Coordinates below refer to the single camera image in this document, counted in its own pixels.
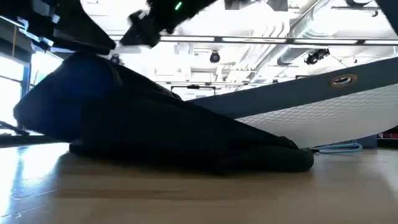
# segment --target black fabric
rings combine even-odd
[[[213,174],[243,170],[305,171],[310,150],[231,118],[184,102],[158,85],[133,80],[114,66],[123,85],[82,109],[82,134],[71,152],[150,166]]]
[[[84,102],[101,99],[122,85],[179,98],[148,78],[105,58],[75,53],[18,102],[14,117],[29,130],[71,142],[81,136]]]

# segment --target green led light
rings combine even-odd
[[[180,8],[181,8],[181,6],[182,6],[182,2],[179,2],[176,6],[175,6],[175,8],[174,8],[174,10],[179,10]]]

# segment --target hexagonal texture pattern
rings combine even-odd
[[[362,138],[398,125],[398,84],[237,121],[286,136],[299,147]]]

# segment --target window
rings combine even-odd
[[[32,55],[32,70],[30,84],[37,85],[49,73],[52,73],[62,63],[62,59],[44,52],[36,52]]]
[[[6,57],[0,56],[0,78],[22,81],[24,66]]]
[[[13,126],[17,125],[14,119],[13,109],[21,97],[21,83],[0,78],[0,121]]]

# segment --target ceiling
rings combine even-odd
[[[174,35],[398,39],[382,12],[375,17],[374,11],[332,9],[346,7],[344,0],[288,0],[287,12],[275,12],[266,2],[258,1],[240,10],[225,10],[224,1],[219,0],[178,26]],[[128,30],[128,15],[138,9],[147,9],[145,0],[82,0],[82,5],[115,40]],[[375,2],[368,6],[377,7]],[[304,16],[308,10],[311,16]],[[311,66],[304,63],[304,59],[308,50],[313,49],[270,44],[161,42],[153,49],[118,47],[115,52],[120,54],[125,66],[153,81],[183,85],[217,82],[216,94],[254,87],[242,82],[268,85],[274,79],[284,82],[296,75],[316,75],[396,56],[393,47],[329,49],[330,56]],[[221,57],[219,63],[210,63],[213,50]],[[281,65],[281,58],[287,58],[289,62]],[[173,84],[164,85],[170,88]],[[213,94],[212,89],[175,88],[173,91],[185,100]]]

